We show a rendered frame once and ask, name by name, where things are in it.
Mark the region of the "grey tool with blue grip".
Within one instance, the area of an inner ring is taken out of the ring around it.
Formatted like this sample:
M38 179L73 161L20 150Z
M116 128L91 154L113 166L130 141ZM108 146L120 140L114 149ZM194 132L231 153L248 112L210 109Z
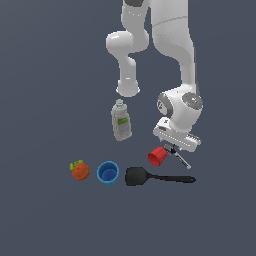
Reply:
M191 169L191 165L178 153L175 152L174 153L175 157L178 158L181 163L187 168L187 169Z

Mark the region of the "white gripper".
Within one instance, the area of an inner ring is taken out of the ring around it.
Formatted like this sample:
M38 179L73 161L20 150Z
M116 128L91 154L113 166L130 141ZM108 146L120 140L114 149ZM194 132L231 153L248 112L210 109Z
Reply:
M186 150L194 152L196 148L202 143L202 140L190 133L181 133L170 126L170 120L167 117L162 117L156 124L153 134L159 138L160 141L167 141L174 144L172 147L168 144L164 145L167 151L176 154L175 145L179 150Z

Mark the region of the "blue cup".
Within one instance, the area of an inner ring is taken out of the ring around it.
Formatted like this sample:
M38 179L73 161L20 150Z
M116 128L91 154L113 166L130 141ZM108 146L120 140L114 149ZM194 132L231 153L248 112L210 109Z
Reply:
M97 169L97 178L104 185L114 185L119 176L119 167L112 161L103 162Z

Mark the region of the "red cup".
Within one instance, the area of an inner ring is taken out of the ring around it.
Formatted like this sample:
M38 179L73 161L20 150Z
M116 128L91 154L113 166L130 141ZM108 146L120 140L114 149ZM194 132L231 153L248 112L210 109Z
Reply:
M148 160L154 166L160 166L167 157L167 151L163 147L157 147L151 153L148 154Z

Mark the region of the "clear bottle with green label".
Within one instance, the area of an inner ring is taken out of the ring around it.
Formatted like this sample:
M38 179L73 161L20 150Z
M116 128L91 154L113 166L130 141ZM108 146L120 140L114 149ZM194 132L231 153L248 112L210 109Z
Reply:
M130 116L127 105L122 99L117 99L111 110L114 137L117 141L123 141L132 136Z

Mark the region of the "orange fruit with green leaves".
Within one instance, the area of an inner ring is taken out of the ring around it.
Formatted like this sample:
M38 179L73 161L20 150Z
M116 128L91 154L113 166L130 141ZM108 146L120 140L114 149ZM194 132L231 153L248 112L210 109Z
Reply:
M85 180L89 175L89 167L82 160L71 163L70 171L77 181Z

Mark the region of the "black spatula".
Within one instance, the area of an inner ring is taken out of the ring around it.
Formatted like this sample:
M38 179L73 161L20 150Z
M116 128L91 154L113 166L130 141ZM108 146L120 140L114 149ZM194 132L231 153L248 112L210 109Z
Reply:
M159 176L147 172L143 167L130 167L126 170L125 183L127 186L143 185L148 179L193 183L196 179L192 176Z

